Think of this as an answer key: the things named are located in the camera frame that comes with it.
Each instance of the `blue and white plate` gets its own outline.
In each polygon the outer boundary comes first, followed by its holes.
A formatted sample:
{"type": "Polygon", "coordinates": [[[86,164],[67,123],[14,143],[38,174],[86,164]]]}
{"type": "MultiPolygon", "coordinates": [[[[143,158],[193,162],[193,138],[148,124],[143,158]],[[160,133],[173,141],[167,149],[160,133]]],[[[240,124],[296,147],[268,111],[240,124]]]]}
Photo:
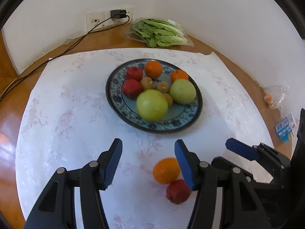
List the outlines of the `blue and white plate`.
{"type": "Polygon", "coordinates": [[[189,81],[195,86],[196,99],[188,105],[173,103],[168,109],[165,117],[158,122],[148,122],[143,120],[136,109],[136,101],[130,100],[122,93],[122,85],[126,80],[125,75],[130,67],[140,67],[145,75],[144,67],[149,61],[158,61],[163,68],[163,72],[158,79],[154,79],[155,85],[165,81],[171,84],[170,75],[178,68],[170,63],[157,59],[135,59],[117,67],[109,76],[106,83],[106,97],[108,103],[115,113],[128,124],[144,131],[154,133],[171,133],[183,130],[193,124],[199,117],[202,110],[202,96],[194,80],[189,77],[189,81]]]}

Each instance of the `wall socket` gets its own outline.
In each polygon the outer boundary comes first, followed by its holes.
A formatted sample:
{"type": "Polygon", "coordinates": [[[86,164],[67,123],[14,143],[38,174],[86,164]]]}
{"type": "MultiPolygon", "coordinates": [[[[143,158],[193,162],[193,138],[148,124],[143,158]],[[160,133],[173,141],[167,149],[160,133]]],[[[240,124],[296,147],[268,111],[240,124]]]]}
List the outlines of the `wall socket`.
{"type": "MultiPolygon", "coordinates": [[[[87,25],[87,32],[89,32],[93,27],[95,27],[100,22],[108,19],[110,17],[110,11],[114,9],[125,9],[127,12],[127,15],[130,17],[129,21],[133,20],[134,15],[134,8],[133,7],[120,7],[120,8],[113,8],[110,10],[100,11],[100,12],[93,12],[86,14],[86,25],[87,25]]],[[[109,19],[108,21],[102,23],[98,27],[96,27],[94,30],[101,29],[104,27],[113,26],[116,24],[121,24],[123,22],[126,22],[128,18],[122,18],[122,19],[109,19]]]]}

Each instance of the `small box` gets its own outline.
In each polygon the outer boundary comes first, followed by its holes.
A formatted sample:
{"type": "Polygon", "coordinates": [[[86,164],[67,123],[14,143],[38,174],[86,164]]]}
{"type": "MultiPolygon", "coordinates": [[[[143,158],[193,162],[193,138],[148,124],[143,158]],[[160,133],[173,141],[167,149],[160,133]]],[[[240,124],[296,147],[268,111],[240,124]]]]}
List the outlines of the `small box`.
{"type": "Polygon", "coordinates": [[[283,142],[287,142],[295,137],[294,133],[292,132],[292,128],[295,128],[295,126],[295,119],[292,113],[290,113],[275,126],[275,132],[283,142]]]}

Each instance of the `green leaf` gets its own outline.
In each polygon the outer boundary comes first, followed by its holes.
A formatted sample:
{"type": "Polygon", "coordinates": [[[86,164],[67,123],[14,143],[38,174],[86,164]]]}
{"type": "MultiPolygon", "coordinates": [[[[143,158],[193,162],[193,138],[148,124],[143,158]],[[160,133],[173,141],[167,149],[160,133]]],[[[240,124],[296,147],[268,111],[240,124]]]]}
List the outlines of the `green leaf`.
{"type": "Polygon", "coordinates": [[[143,25],[145,25],[145,23],[143,21],[140,21],[136,25],[137,25],[137,29],[141,30],[143,25]]]}
{"type": "Polygon", "coordinates": [[[141,29],[144,33],[147,33],[148,35],[150,36],[154,36],[154,31],[155,31],[155,28],[154,27],[151,27],[150,25],[147,25],[144,23],[142,29],[141,29]]]}
{"type": "Polygon", "coordinates": [[[170,43],[171,45],[175,44],[184,44],[188,40],[184,37],[179,37],[179,36],[162,36],[162,35],[155,35],[155,38],[158,41],[161,41],[163,43],[170,43]]]}
{"type": "Polygon", "coordinates": [[[163,36],[176,35],[175,33],[166,31],[166,30],[164,30],[164,29],[155,29],[155,30],[154,30],[154,33],[155,33],[155,34],[158,34],[158,35],[163,35],[163,36]]]}
{"type": "Polygon", "coordinates": [[[139,31],[138,29],[135,29],[135,28],[133,30],[140,33],[143,38],[150,38],[150,36],[147,33],[141,32],[141,31],[139,31]]]}
{"type": "Polygon", "coordinates": [[[176,25],[174,25],[168,21],[164,21],[164,20],[160,20],[160,19],[148,19],[148,20],[153,21],[153,22],[159,22],[159,23],[162,23],[165,25],[169,25],[169,26],[175,27],[175,28],[179,29],[180,31],[182,31],[182,27],[178,23],[176,23],[176,25]]]}
{"type": "Polygon", "coordinates": [[[146,43],[148,47],[156,47],[157,46],[157,42],[155,39],[146,39],[146,43]]]}
{"type": "Polygon", "coordinates": [[[154,28],[164,29],[164,30],[167,30],[169,32],[174,33],[175,35],[179,35],[179,36],[182,36],[182,37],[184,36],[183,32],[181,32],[179,29],[174,28],[172,26],[165,25],[165,24],[158,23],[158,22],[154,22],[154,21],[149,21],[149,20],[144,20],[143,22],[152,26],[152,27],[154,27],[154,28]]]}
{"type": "Polygon", "coordinates": [[[170,44],[166,44],[166,43],[163,43],[163,42],[161,42],[161,41],[157,41],[157,45],[158,45],[158,46],[161,46],[161,47],[170,46],[170,44]]]}

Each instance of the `plate rim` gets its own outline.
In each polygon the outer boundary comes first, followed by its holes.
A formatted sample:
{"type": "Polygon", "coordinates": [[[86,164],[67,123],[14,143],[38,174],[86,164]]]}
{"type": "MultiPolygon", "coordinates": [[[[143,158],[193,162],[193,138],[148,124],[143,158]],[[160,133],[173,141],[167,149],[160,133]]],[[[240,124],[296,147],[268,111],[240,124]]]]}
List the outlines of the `plate rim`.
{"type": "Polygon", "coordinates": [[[112,80],[112,77],[114,76],[114,74],[116,73],[117,70],[121,69],[123,66],[126,66],[128,65],[129,63],[131,62],[134,62],[134,61],[138,61],[138,60],[155,60],[155,61],[162,61],[164,63],[166,63],[167,65],[171,66],[171,67],[174,67],[174,68],[177,68],[177,69],[181,69],[179,68],[178,66],[176,65],[173,65],[169,62],[166,62],[164,60],[160,60],[160,59],[149,59],[149,58],[144,58],[144,59],[133,59],[133,60],[129,60],[121,65],[119,65],[118,67],[116,67],[112,72],[111,74],[109,75],[108,79],[107,79],[107,82],[106,82],[106,87],[105,87],[105,92],[106,92],[106,98],[107,98],[107,101],[110,105],[110,107],[112,108],[112,110],[116,113],[116,115],[118,117],[120,117],[123,121],[125,121],[127,124],[137,128],[137,129],[140,129],[142,131],[146,131],[146,132],[152,132],[152,133],[157,133],[157,134],[169,134],[169,133],[174,133],[174,132],[179,132],[179,131],[182,131],[184,129],[186,129],[187,127],[190,127],[192,124],[194,124],[201,112],[202,112],[202,106],[203,106],[203,100],[202,100],[202,95],[201,95],[201,92],[200,92],[200,89],[199,87],[197,86],[197,84],[195,83],[195,81],[189,76],[189,81],[194,85],[195,87],[195,90],[196,90],[196,94],[198,96],[198,111],[195,115],[195,117],[186,125],[180,127],[180,128],[177,128],[177,129],[173,129],[173,130],[166,130],[166,131],[157,131],[157,130],[153,130],[153,129],[148,129],[148,128],[144,128],[144,127],[141,127],[139,126],[138,124],[126,119],[124,116],[122,116],[119,112],[119,110],[115,107],[115,105],[113,104],[112,102],[112,99],[110,97],[110,92],[108,90],[110,90],[110,81],[112,80]]]}

